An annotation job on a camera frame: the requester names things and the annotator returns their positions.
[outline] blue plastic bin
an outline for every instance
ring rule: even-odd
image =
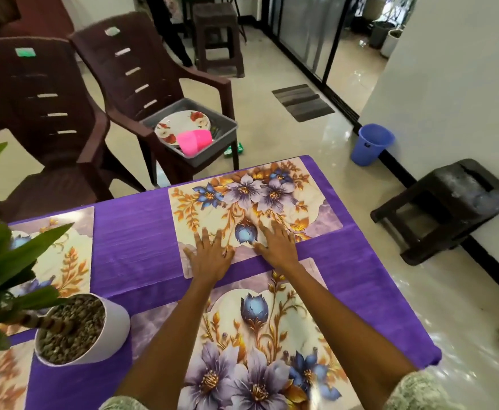
[[[352,150],[350,159],[357,165],[365,167],[378,158],[382,150],[394,143],[395,137],[383,126],[369,123],[359,130],[358,142]]]

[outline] tiled floor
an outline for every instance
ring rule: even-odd
[[[272,90],[309,83],[263,34],[249,30],[242,46],[246,77],[232,79],[239,140],[245,147],[241,167],[310,154],[335,187],[344,205],[362,229],[397,286],[415,310],[443,360],[432,368],[454,400],[468,409],[499,408],[499,287],[462,249],[441,253],[418,267],[406,265],[387,231],[375,225],[369,212],[403,187],[380,163],[362,168],[351,163],[352,127],[339,113],[297,123],[273,96]],[[88,89],[102,105],[97,83],[84,74]],[[220,110],[214,89],[182,81],[185,94]],[[0,156],[0,198],[40,165],[13,139]],[[136,139],[113,125],[107,144],[129,170],[151,187]],[[219,158],[198,177],[232,169],[231,160]],[[120,197],[134,191],[114,182]]]
[[[338,42],[327,85],[357,114],[361,114],[387,59],[369,47],[368,37],[347,30]]]

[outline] black trousers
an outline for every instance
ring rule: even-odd
[[[186,54],[185,46],[175,31],[173,24],[170,20],[170,10],[164,3],[164,0],[146,0],[149,6],[150,13],[153,15],[154,26],[157,28],[166,44],[171,48],[173,53],[181,60],[183,66],[192,66],[192,61],[188,54]]]

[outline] plate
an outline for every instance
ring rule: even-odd
[[[179,111],[162,119],[154,129],[159,138],[170,145],[179,146],[176,135],[188,130],[209,130],[210,119],[199,111]]]

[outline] gray plastic tray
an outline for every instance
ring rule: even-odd
[[[210,119],[210,122],[212,124],[211,131],[213,142],[195,156],[187,157],[177,146],[168,144],[160,137],[159,139],[164,145],[169,147],[171,151],[183,157],[191,166],[198,167],[198,165],[203,163],[206,159],[215,155],[221,148],[226,148],[226,146],[236,140],[236,130],[238,128],[238,124],[236,123],[236,121],[233,121],[231,118],[215,112],[210,108],[206,108],[205,106],[199,104],[198,102],[194,102],[189,98],[180,99],[177,102],[172,103],[170,106],[159,110],[155,114],[146,117],[140,122],[146,127],[154,130],[157,124],[168,115],[171,115],[174,112],[185,110],[200,111]]]

